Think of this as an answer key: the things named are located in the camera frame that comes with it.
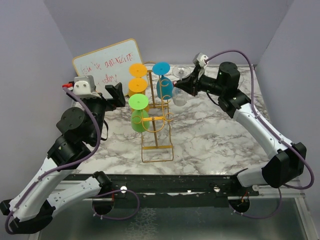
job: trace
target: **marble table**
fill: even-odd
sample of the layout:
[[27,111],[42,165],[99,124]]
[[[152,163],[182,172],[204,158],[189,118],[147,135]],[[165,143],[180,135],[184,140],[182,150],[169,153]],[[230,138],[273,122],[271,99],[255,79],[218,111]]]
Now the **marble table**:
[[[172,81],[177,80],[171,72],[166,75]],[[250,96],[251,79],[248,67],[239,67],[241,73],[239,89]],[[218,67],[208,67],[206,74],[216,78]],[[154,89],[158,76],[152,75]],[[257,109],[268,119],[267,111],[254,76]],[[146,95],[151,103],[151,89]],[[229,175],[244,168],[253,168],[268,161],[268,158],[247,130],[229,118],[218,106],[214,105],[204,92],[188,97],[182,107],[169,103],[173,121],[170,123],[174,160],[167,162],[143,163],[141,159],[141,133],[131,128],[131,110],[126,97],[126,106],[106,112],[105,120],[109,125],[108,140],[102,141],[97,153],[83,162],[75,173],[91,174],[105,171],[107,174],[160,174],[160,175]],[[159,116],[160,109],[151,109],[150,116]],[[157,128],[162,125],[157,121]],[[159,144],[169,143],[168,124],[159,132]],[[102,136],[106,136],[103,127]],[[143,133],[146,146],[154,145],[154,134]],[[148,150],[145,160],[169,159],[170,150]]]

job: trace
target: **table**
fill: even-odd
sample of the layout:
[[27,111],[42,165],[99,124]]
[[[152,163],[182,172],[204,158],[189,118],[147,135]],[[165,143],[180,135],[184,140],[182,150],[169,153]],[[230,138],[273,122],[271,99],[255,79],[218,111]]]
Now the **table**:
[[[171,72],[165,75],[172,81],[177,80]],[[239,67],[241,73],[239,89],[250,96],[251,80],[248,67]],[[210,66],[206,74],[217,77],[218,67]],[[156,89],[158,76],[152,75],[153,87]],[[263,98],[254,76],[257,109],[266,117]],[[146,95],[151,103],[151,90]],[[107,174],[165,174],[165,175],[229,175],[244,168],[253,168],[268,161],[257,141],[242,127],[214,105],[204,92],[198,96],[189,96],[182,107],[169,103],[170,112],[174,114],[171,122],[174,160],[171,162],[142,163],[141,134],[131,128],[131,110],[126,97],[126,106],[115,111],[106,112],[105,120],[109,125],[108,140],[101,142],[97,153],[83,162],[74,173],[90,174],[105,171]],[[168,144],[168,125],[158,134],[159,144]],[[153,133],[143,133],[144,140],[154,141]],[[145,159],[170,158],[166,149],[149,152]]]

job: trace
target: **purple cable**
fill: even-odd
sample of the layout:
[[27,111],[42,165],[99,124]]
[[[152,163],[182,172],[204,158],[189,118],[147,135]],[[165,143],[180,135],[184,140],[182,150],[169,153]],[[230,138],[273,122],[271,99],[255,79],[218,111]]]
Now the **purple cable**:
[[225,53],[231,53],[231,52],[235,52],[235,53],[239,53],[242,56],[244,56],[244,58],[246,59],[246,61],[249,64],[249,68],[250,68],[250,74],[251,74],[251,108],[252,111],[255,115],[255,117],[259,120],[259,122],[279,141],[281,142],[283,145],[285,145],[288,149],[290,149],[292,152],[294,152],[294,154],[300,159],[300,161],[305,165],[305,167],[308,169],[309,173],[310,173],[310,183],[307,186],[291,186],[288,184],[284,184],[284,186],[286,186],[287,188],[291,188],[291,189],[297,189],[297,190],[305,190],[305,189],[309,189],[312,187],[312,185],[315,182],[315,175],[314,172],[312,171],[310,165],[306,162],[306,160],[301,156],[301,154],[299,154],[290,144],[284,142],[282,140],[282,138],[280,136],[278,136],[266,123],[265,121],[258,115],[256,108],[255,108],[255,103],[254,103],[254,99],[255,99],[255,87],[254,87],[254,70],[252,67],[252,64],[249,60],[249,58],[242,52],[236,49],[231,49],[231,50],[226,50],[226,51],[222,51],[219,52],[211,57],[209,57],[207,60],[205,60],[206,63],[208,63],[211,59],[220,56],[221,54],[225,54]]
[[[92,120],[93,122],[93,125],[94,125],[94,128],[96,130],[96,135],[97,136],[100,136],[101,133],[100,133],[100,129],[99,129],[99,125],[95,119],[95,117],[93,116],[93,114],[91,113],[91,111],[89,110],[89,108],[86,106],[86,104],[77,96],[75,95],[72,91],[70,91],[68,88],[66,87],[63,87],[62,88],[67,94],[69,94],[71,97],[73,97],[83,108],[84,110],[86,111],[86,113],[88,114],[88,116],[90,117],[90,119]],[[72,162],[72,163],[68,163],[68,164],[65,164],[65,165],[61,165],[61,166],[58,166],[58,167],[55,167],[53,169],[50,169],[49,171],[46,171],[45,173],[43,173],[42,175],[40,175],[38,177],[38,180],[41,181],[44,177],[46,177],[47,175],[55,172],[55,171],[58,171],[58,170],[63,170],[65,168],[68,168],[68,167],[72,167],[74,165],[77,165],[77,164],[80,164],[82,163],[83,161],[89,159],[92,155],[94,155],[96,153],[96,151],[98,150],[100,146],[100,137],[97,137],[97,141],[96,141],[96,145],[94,147],[94,149],[92,150],[91,153],[89,153],[87,156],[75,161],[75,162]],[[38,182],[33,182],[30,187],[25,191],[25,193],[22,195],[22,197],[20,198],[20,200],[16,203],[16,205],[14,206],[14,209],[18,209],[20,204],[22,203],[23,200],[25,200],[25,198],[28,196],[28,194],[34,189],[34,187],[37,185]],[[10,229],[9,229],[9,221],[10,221],[10,218],[13,216],[14,212],[13,211],[10,211],[10,213],[8,214],[8,216],[6,217],[6,220],[5,220],[5,231],[10,234],[10,235],[13,235],[15,234],[14,232],[12,232]]]
[[129,215],[129,216],[125,216],[125,217],[104,216],[104,215],[99,215],[99,214],[97,214],[97,212],[96,212],[96,210],[95,210],[95,207],[93,207],[92,209],[93,209],[93,211],[94,211],[95,216],[98,216],[98,217],[104,218],[104,219],[111,219],[111,220],[127,220],[127,219],[132,218],[134,215],[136,215],[137,212],[139,211],[139,208],[140,208],[140,200],[139,200],[138,195],[137,195],[134,191],[131,191],[131,190],[129,190],[129,189],[127,189],[127,190],[114,190],[114,191],[110,191],[110,192],[103,193],[103,194],[100,194],[100,195],[96,195],[96,196],[94,196],[94,197],[95,197],[95,198],[97,198],[97,197],[103,197],[103,196],[106,196],[106,195],[115,194],[115,193],[124,192],[124,191],[129,192],[129,193],[132,193],[132,194],[135,196],[135,198],[136,198],[137,205],[136,205],[136,209],[135,209],[134,213],[132,213],[132,214]]
[[278,188],[278,191],[279,191],[279,204],[278,204],[276,210],[273,213],[271,213],[271,214],[269,214],[267,216],[252,216],[252,215],[248,215],[248,214],[245,214],[243,212],[238,212],[238,211],[234,210],[234,208],[230,204],[229,204],[229,207],[233,210],[234,213],[236,213],[238,215],[241,215],[243,217],[249,218],[249,219],[268,219],[268,218],[271,218],[274,215],[276,215],[281,209],[281,206],[282,206],[282,194],[281,194],[280,188]]

